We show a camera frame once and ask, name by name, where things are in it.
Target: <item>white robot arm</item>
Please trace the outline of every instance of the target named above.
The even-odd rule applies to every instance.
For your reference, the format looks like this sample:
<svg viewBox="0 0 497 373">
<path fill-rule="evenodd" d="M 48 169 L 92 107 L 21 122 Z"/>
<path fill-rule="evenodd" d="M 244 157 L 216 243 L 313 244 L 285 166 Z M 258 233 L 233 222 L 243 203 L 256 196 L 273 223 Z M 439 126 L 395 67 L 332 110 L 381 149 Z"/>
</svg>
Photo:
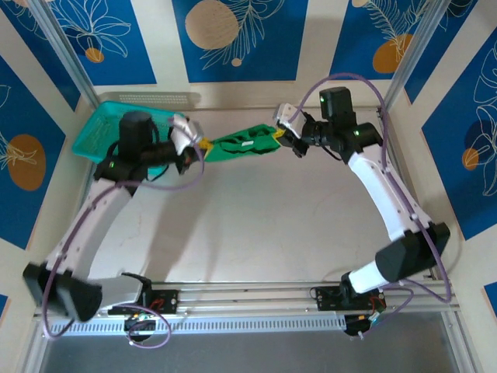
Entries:
<svg viewBox="0 0 497 373">
<path fill-rule="evenodd" d="M 68 232 L 44 263 L 29 263 L 23 272 L 38 305 L 43 302 L 47 280 L 54 269 L 47 307 L 78 321 L 88 321 L 100 309 L 115 305 L 150 304 L 151 282 L 145 277 L 121 274 L 89 281 L 88 276 L 107 231 L 137 189 L 118 187 L 119 182 L 141 182 L 147 177 L 149 166 L 175 163 L 179 173 L 184 173 L 195 160 L 192 139 L 198 142 L 203 136 L 198 124 L 180 115 L 173 117 L 173 123 L 170 140 L 153 142 L 150 114 L 129 112 L 123 116 L 120 139 L 98 164 L 89 195 Z"/>
<path fill-rule="evenodd" d="M 429 233 L 439 254 L 449 239 L 448 227 L 444 223 L 432 223 L 407 191 L 387 155 L 388 173 L 414 212 L 408 211 L 399 189 L 392 185 L 383 168 L 383 140 L 372 124 L 357 124 L 347 88 L 321 91 L 320 101 L 325 121 L 316 121 L 307 113 L 297 112 L 289 103 L 278 106 L 274 119 L 276 125 L 285 130 L 280 143 L 291 147 L 298 157 L 304 156 L 310 145 L 330 147 L 339 153 L 366 187 L 391 240 L 391 244 L 380 250 L 373 261 L 345 274 L 342 285 L 349 287 L 350 294 L 360 295 L 433 267 L 436 262 L 417 221 Z"/>
</svg>

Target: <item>green towel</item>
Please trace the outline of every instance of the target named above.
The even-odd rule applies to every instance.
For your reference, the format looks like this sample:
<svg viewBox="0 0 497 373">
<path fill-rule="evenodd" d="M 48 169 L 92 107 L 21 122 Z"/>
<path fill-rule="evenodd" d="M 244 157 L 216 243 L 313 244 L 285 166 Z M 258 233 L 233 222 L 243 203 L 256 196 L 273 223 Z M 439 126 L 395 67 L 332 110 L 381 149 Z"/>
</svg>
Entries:
<svg viewBox="0 0 497 373">
<path fill-rule="evenodd" d="M 276 128 L 260 124 L 213 140 L 205 162 L 221 162 L 274 152 L 281 146 L 275 139 L 275 133 Z"/>
</svg>

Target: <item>vent grille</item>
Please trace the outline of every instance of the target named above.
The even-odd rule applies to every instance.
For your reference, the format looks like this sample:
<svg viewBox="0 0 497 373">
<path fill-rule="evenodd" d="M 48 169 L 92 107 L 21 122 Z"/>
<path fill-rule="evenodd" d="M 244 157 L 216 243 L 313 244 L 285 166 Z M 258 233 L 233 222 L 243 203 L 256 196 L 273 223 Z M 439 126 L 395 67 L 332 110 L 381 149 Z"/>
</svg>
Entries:
<svg viewBox="0 0 497 373">
<path fill-rule="evenodd" d="M 141 105 L 190 105 L 187 95 L 179 94 L 119 94 L 122 103 L 136 103 Z"/>
<path fill-rule="evenodd" d="M 250 317 L 212 319 L 172 319 L 168 320 L 174 334 L 206 333 L 268 333 L 298 332 L 346 329 L 345 317 L 337 315 L 306 317 Z M 58 333 L 65 322 L 52 325 L 52 332 Z M 142 334 L 166 333 L 163 322 L 157 322 L 155 332 L 141 331 Z M 123 319 L 93 319 L 87 323 L 75 323 L 67 336 L 124 335 Z"/>
</svg>

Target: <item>cable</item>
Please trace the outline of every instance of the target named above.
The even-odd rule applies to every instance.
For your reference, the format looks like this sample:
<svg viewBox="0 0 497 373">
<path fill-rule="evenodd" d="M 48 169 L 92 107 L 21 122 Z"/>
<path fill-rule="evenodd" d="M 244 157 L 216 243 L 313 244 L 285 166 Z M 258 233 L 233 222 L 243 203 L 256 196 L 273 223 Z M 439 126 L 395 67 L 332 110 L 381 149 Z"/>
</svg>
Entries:
<svg viewBox="0 0 497 373">
<path fill-rule="evenodd" d="M 151 122 L 151 124 L 152 124 L 152 130 L 154 131 L 155 134 L 155 144 L 158 144 L 159 142 L 161 142 L 161 139 L 158 133 L 157 124 L 155 124 L 154 122 Z"/>
<path fill-rule="evenodd" d="M 385 304 L 385 301 L 383 299 L 381 299 L 380 297 L 371 297 L 371 299 L 377 299 L 381 305 L 383 306 L 383 308 L 387 308 L 387 305 Z"/>
<path fill-rule="evenodd" d="M 165 346 L 169 342 L 169 339 L 171 338 L 171 333 L 172 333 L 172 331 L 171 331 L 171 324 L 169 324 L 169 321 L 163 315 L 161 315 L 159 312 L 156 312 L 153 309 L 149 309 L 147 307 L 142 307 L 141 305 L 134 305 L 132 303 L 131 304 L 125 303 L 125 304 L 122 304 L 122 306 L 123 307 L 129 307 L 130 309 L 139 309 L 141 311 L 150 313 L 150 314 L 154 315 L 155 317 L 158 317 L 161 321 L 163 321 L 163 323 L 165 324 L 165 326 L 168 328 L 168 335 L 167 335 L 167 337 L 161 343 L 153 344 L 151 346 L 144 346 L 143 344 L 136 343 L 131 338 L 131 333 L 133 331 L 135 331 L 136 329 L 139 329 L 140 324 L 137 323 L 137 324 L 133 325 L 127 331 L 126 337 L 130 341 L 130 345 L 138 347 L 138 348 L 143 348 L 145 350 L 153 350 L 155 348 L 159 348 L 159 347 Z"/>
<path fill-rule="evenodd" d="M 152 178 L 152 180 L 149 180 L 148 179 L 148 176 L 146 177 L 146 180 L 153 183 L 154 181 L 156 181 L 157 179 L 161 178 L 164 176 L 165 172 L 169 169 L 169 165 L 167 165 L 162 171 L 161 173 L 159 173 L 156 177 Z"/>
<path fill-rule="evenodd" d="M 374 304 L 374 299 L 373 297 L 370 297 L 370 302 L 371 302 L 371 315 L 374 315 L 374 311 L 376 311 L 376 305 Z"/>
<path fill-rule="evenodd" d="M 361 75 L 353 74 L 353 73 L 349 73 L 349 72 L 340 72 L 340 73 L 337 73 L 337 74 L 331 74 L 330 76 L 327 76 L 326 78 L 321 79 L 319 82 L 317 82 L 316 84 L 314 84 L 308 90 L 308 92 L 305 94 L 304 98 L 302 99 L 301 103 L 297 107 L 297 110 L 295 111 L 295 114 L 289 119 L 289 122 L 293 122 L 295 120 L 295 118 L 297 117 L 297 115 L 303 110 L 304 105 L 307 102 L 309 96 L 320 85 L 322 85 L 323 83 L 325 83 L 327 81 L 334 80 L 334 79 L 337 79 L 337 78 L 352 78 L 352 79 L 359 80 L 359 81 L 365 83 L 368 87 L 371 88 L 371 90 L 374 92 L 374 94 L 376 95 L 376 97 L 380 101 L 381 123 L 383 124 L 383 144 L 381 146 L 381 167 L 382 167 L 383 171 L 385 172 L 385 175 L 386 175 L 386 177 L 388 179 L 388 182 L 395 189 L 395 192 L 400 197 L 400 199 L 402 201 L 402 204 L 404 204 L 404 206 L 407 209 L 408 213 L 411 216 L 416 216 L 416 213 L 414 211 L 414 207 L 409 203 L 408 198 L 405 196 L 404 191 L 398 185 L 397 181 L 395 180 L 395 178 L 391 174 L 391 170 L 389 169 L 388 164 L 387 164 L 387 146 L 388 146 L 388 135 L 389 135 L 388 128 L 389 128 L 389 126 L 391 124 L 391 122 L 390 122 L 390 116 L 388 115 L 387 106 L 385 104 L 385 101 L 384 101 L 384 99 L 383 99 L 380 91 L 378 91 L 378 89 L 376 88 L 376 86 L 374 86 L 374 84 L 372 82 L 370 82 L 369 80 L 367 80 L 366 78 L 364 78 Z M 430 250 L 432 252 L 433 258 L 435 259 L 436 265 L 440 269 L 442 280 L 443 280 L 443 283 L 445 284 L 446 297 L 442 298 L 439 295 L 437 295 L 436 298 L 438 300 L 440 300 L 441 302 L 448 304 L 452 300 L 452 291 L 450 289 L 449 277 L 447 276 L 447 272 L 446 272 L 445 267 L 443 266 L 443 263 L 442 263 L 442 258 L 440 257 L 440 254 L 438 253 L 438 250 L 435 247 L 435 243 L 433 242 L 433 240 L 429 236 L 429 233 L 428 233 L 428 231 L 426 231 L 426 229 L 423 226 L 423 224 L 419 221 L 418 218 L 414 218 L 413 220 L 416 223 L 416 225 L 418 226 L 418 229 L 421 231 L 421 233 L 422 233 L 423 237 L 425 238 L 425 240 L 428 242 L 428 246 L 429 246 L 429 248 L 430 248 Z M 412 284 L 416 284 L 416 285 L 420 286 L 423 290 L 427 289 L 424 285 L 422 285 L 422 284 L 420 284 L 420 283 L 418 283 L 416 281 L 410 280 L 409 282 L 412 283 Z"/>
<path fill-rule="evenodd" d="M 334 154 L 332 153 L 332 151 L 331 151 L 331 150 L 328 150 L 328 149 L 327 149 L 324 145 L 321 145 L 321 147 L 323 148 L 323 150 L 324 150 L 325 152 L 327 152 L 328 154 L 330 154 L 330 156 L 331 156 L 331 157 L 333 157 L 334 159 L 336 159 L 337 161 L 341 161 L 341 160 L 342 160 L 341 158 L 339 158 L 339 157 L 337 157 L 336 155 L 334 155 Z"/>
<path fill-rule="evenodd" d="M 198 175 L 193 179 L 191 182 L 179 185 L 179 186 L 162 186 L 162 185 L 157 185 L 157 184 L 150 184 L 150 183 L 142 183 L 141 181 L 133 181 L 133 180 L 128 180 L 128 181 L 120 181 L 116 183 L 115 185 L 105 189 L 102 193 L 100 193 L 98 196 L 95 197 L 93 200 L 92 204 L 85 210 L 83 211 L 82 215 L 76 222 L 74 228 L 72 229 L 71 233 L 68 236 L 68 239 L 62 246 L 61 251 L 59 252 L 57 259 L 55 260 L 54 266 L 52 267 L 52 270 L 50 271 L 50 275 L 48 276 L 47 283 L 45 284 L 45 289 L 43 291 L 43 299 L 41 302 L 41 318 L 43 322 L 43 332 L 45 334 L 45 337 L 49 340 L 56 340 L 57 338 L 60 338 L 63 336 L 71 327 L 71 325 L 74 323 L 74 319 L 72 319 L 59 333 L 54 334 L 50 331 L 50 326 L 48 325 L 48 317 L 47 317 L 47 311 L 48 311 L 48 298 L 50 291 L 52 289 L 53 283 L 54 283 L 54 278 L 55 275 L 57 274 L 58 267 L 61 265 L 62 260 L 64 259 L 65 254 L 69 250 L 69 247 L 71 246 L 72 241 L 75 239 L 75 236 L 78 234 L 79 229 L 82 227 L 83 223 L 85 222 L 86 218 L 90 215 L 92 211 L 96 209 L 96 205 L 110 192 L 112 192 L 115 189 L 119 189 L 122 187 L 147 187 L 150 189 L 155 189 L 155 190 L 164 190 L 168 192 L 175 192 L 175 191 L 180 191 L 184 189 L 188 189 L 190 187 L 196 186 L 200 180 L 202 179 L 203 172 L 205 170 L 205 164 L 203 161 L 203 156 L 202 152 L 199 148 L 199 145 L 194 141 L 192 136 L 190 136 L 185 130 L 183 130 L 180 126 L 171 123 L 171 125 L 183 133 L 193 144 L 193 148 L 195 149 L 195 153 L 199 158 L 200 161 L 200 171 Z M 155 311 L 146 309 L 147 312 L 150 312 L 151 314 L 154 314 Z"/>
<path fill-rule="evenodd" d="M 399 305 L 396 309 L 394 309 L 394 311 L 392 311 L 391 313 L 389 313 L 387 316 L 385 316 L 385 318 L 383 320 L 381 320 L 380 323 L 378 323 L 378 325 L 382 325 L 384 324 L 386 321 L 388 321 L 392 316 L 396 315 L 397 313 L 399 313 L 406 305 L 409 304 L 409 302 L 414 298 L 414 291 L 410 288 L 397 288 L 397 287 L 388 287 L 388 289 L 390 290 L 402 290 L 402 291 L 408 291 L 409 293 L 411 293 L 408 298 L 404 301 L 404 303 L 402 303 L 401 305 Z M 371 333 L 371 331 L 375 330 L 377 328 L 374 327 L 374 328 L 371 328 L 369 330 L 367 330 L 366 332 L 364 332 L 361 336 L 361 339 L 363 336 L 366 336 L 368 333 Z"/>
<path fill-rule="evenodd" d="M 311 292 L 312 292 L 313 290 L 314 290 L 315 295 L 316 295 L 316 291 L 317 291 L 317 290 L 321 290 L 321 291 L 323 291 L 323 292 L 327 293 L 328 295 L 330 295 L 331 297 L 335 297 L 335 296 L 336 296 L 336 294 L 333 294 L 333 292 L 332 292 L 332 291 L 330 291 L 330 290 L 328 290 L 326 287 L 314 286 L 314 287 L 312 287 L 312 288 L 310 288 L 310 289 L 309 289 L 309 296 L 310 296 L 312 299 L 314 299 L 315 301 L 317 301 L 318 299 L 316 298 L 316 296 L 314 296 L 314 297 L 312 296 L 312 293 L 311 293 Z"/>
</svg>

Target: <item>plastic basket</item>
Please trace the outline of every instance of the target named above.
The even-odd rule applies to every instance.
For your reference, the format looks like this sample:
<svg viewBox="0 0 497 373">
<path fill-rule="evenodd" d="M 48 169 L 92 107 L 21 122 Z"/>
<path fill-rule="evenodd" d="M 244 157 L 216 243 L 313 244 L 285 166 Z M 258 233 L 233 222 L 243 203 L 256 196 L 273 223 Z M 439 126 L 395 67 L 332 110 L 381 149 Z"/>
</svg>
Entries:
<svg viewBox="0 0 497 373">
<path fill-rule="evenodd" d="M 175 113 L 146 106 L 131 105 L 129 103 L 117 103 L 105 101 L 101 103 L 95 113 L 90 117 L 81 133 L 72 145 L 72 151 L 76 155 L 86 157 L 95 163 L 101 162 L 107 154 L 107 149 L 119 138 L 119 122 L 128 111 L 146 111 L 152 115 L 152 120 L 157 125 L 159 136 L 162 141 L 168 138 L 168 119 Z M 158 175 L 163 168 L 154 167 L 148 169 L 151 175 Z"/>
</svg>

